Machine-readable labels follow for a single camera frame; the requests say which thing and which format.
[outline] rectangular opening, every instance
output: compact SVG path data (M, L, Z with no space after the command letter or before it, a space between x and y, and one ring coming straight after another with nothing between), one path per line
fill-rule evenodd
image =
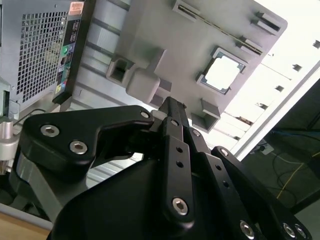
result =
M266 14L266 13L262 13L262 12L259 12L257 14L258 17L260 17L260 20L268 25L270 28L272 28L273 30L279 32L281 27L279 27L277 24L278 24L278 21L276 19L274 19L272 16Z
M240 73L239 63L229 57L216 58L208 68L205 83L225 94Z
M3 91L3 115L9 116L9 100L10 100L10 92Z
M115 66L111 73L111 77L122 82L127 70L127 62L123 59L118 59L114 64Z
M193 18L193 19L195 19L195 20L197 19L197 15L196 15L194 12L192 12L191 10L187 9L185 6L179 5L179 6L178 6L178 9L179 9L181 12L189 15L191 18Z

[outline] black metal bracket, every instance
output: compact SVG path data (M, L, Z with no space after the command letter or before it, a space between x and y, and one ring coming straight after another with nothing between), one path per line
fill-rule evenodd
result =
M184 109L168 97L160 107L167 114L162 121L139 106L27 119L20 153L61 182L80 182L94 164L144 154L67 203L51 239L98 239L108 231L119 239L311 240L302 223L227 149L208 149ZM41 131L45 125L59 133L48 136ZM85 143L86 151L76 154L73 141Z

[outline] screw hole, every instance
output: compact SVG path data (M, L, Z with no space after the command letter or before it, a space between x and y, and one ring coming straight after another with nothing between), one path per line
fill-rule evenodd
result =
M48 134L54 134L54 133L55 133L55 130L53 130L53 129L50 128L50 127L46 128L45 131L46 131Z
M182 153L182 152L183 152L183 150L182 150L180 147L178 147L178 146L177 146L175 149L176 149L179 153Z
M78 149L78 150L84 149L84 147L83 147L82 145L80 145L80 144L74 145L74 148L75 148L75 149Z
M178 123L176 120L174 120L174 119L171 120L171 123L172 123L173 125L175 125L175 126L179 126L179 123Z
M226 188L229 188L229 183L227 183L226 181L223 181L222 183Z
M176 161L176 165L179 167L179 168L183 168L184 167L184 164L180 161Z

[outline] ventilation grille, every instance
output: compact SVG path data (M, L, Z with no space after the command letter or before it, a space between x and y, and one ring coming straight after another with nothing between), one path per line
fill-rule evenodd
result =
M66 25L65 11L22 16L16 93L23 103L55 83Z

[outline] black plastic part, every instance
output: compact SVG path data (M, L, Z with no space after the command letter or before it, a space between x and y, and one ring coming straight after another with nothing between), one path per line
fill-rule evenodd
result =
M292 237L284 230L284 223L294 231L296 240L305 240L305 238L298 233L295 225L302 228L307 239L312 239L307 228L267 191L227 149L217 146L211 153L222 160L251 219L259 223L261 232L267 239L291 240Z
M169 97L161 110L167 113L162 122L139 106L40 114L25 121L17 154L61 182L83 179L95 159L100 165L143 153L142 161L64 206L48 239L251 239L241 221L251 227L254 240L291 240L284 223L296 240L304 238L295 224L312 239L228 150L219 146L210 152L189 127L182 103ZM47 124L58 127L59 135L44 136L40 128ZM86 153L70 151L75 140L87 145ZM186 213L173 206L175 198L186 203Z
M149 118L143 117L141 112L147 113ZM19 145L32 162L64 181L77 182L86 176L95 160L99 138L104 138L106 144L112 144L132 131L150 128L153 122L152 115L140 106L40 114L24 122ZM59 135L43 135L40 129L48 124L56 126ZM72 152L72 141L85 143L87 152L82 155Z
M196 215L183 235L162 221L161 163L138 162L71 200L58 215L50 240L226 240L215 194L192 176Z
M189 146L173 136L164 140L162 212L168 222L167 229L181 234L194 225L194 200L191 181ZM173 199L183 199L188 207L180 215L173 207Z

